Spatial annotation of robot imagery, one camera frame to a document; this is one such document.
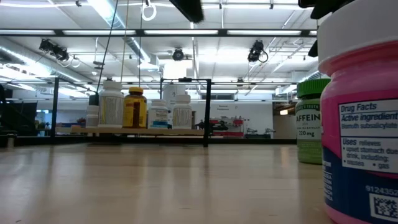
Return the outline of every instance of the black pole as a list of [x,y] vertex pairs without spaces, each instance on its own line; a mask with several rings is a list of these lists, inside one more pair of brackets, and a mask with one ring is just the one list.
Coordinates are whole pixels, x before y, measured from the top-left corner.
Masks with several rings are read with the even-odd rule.
[[163,78],[160,78],[160,99],[162,99]]
[[60,79],[55,78],[54,84],[54,99],[52,103],[52,120],[51,120],[51,142],[52,144],[55,142],[55,126],[57,124],[57,109],[58,109],[58,89],[60,87]]
[[206,108],[205,108],[205,135],[203,135],[203,147],[209,146],[210,135],[210,101],[211,101],[211,79],[207,79]]

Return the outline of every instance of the spotlight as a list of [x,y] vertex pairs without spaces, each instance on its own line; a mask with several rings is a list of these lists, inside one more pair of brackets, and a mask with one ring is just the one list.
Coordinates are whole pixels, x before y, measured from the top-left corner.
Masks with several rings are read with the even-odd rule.
[[[260,60],[261,54],[264,53],[267,56],[265,61]],[[248,61],[251,64],[256,63],[257,61],[265,63],[268,61],[268,54],[264,51],[264,44],[262,40],[256,40],[253,44],[253,47],[250,49]]]
[[173,60],[175,61],[181,61],[184,59],[184,53],[182,52],[182,49],[175,49],[173,53]]
[[68,49],[61,48],[59,46],[54,46],[52,52],[50,52],[50,55],[54,56],[55,58],[57,58],[57,60],[60,60],[61,62],[66,62],[69,60]]
[[238,80],[236,82],[243,82],[243,78],[239,77]]
[[42,40],[39,50],[43,51],[44,53],[50,53],[50,55],[54,56],[61,62],[66,62],[69,60],[68,49],[53,44],[50,40]]

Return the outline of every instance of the barcode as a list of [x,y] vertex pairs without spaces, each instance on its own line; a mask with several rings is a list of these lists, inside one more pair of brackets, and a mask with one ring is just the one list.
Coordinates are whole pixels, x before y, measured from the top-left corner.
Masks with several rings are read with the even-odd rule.
[[369,194],[371,216],[398,222],[398,198]]

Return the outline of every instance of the drug facts label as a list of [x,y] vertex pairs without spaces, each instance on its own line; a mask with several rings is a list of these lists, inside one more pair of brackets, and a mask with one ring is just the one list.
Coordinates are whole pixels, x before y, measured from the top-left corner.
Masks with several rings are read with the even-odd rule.
[[319,104],[304,104],[296,108],[297,139],[321,139]]
[[343,167],[398,173],[398,100],[339,105]]

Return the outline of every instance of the yellow label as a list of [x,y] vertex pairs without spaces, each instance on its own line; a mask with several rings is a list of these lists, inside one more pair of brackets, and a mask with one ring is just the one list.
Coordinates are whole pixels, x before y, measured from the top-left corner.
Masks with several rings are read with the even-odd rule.
[[[138,115],[138,120],[134,120],[134,115]],[[126,98],[124,99],[124,115],[123,126],[131,127],[134,122],[139,123],[139,126],[146,127],[147,106],[143,98]]]
[[147,105],[145,99],[139,99],[139,126],[145,128],[147,126]]

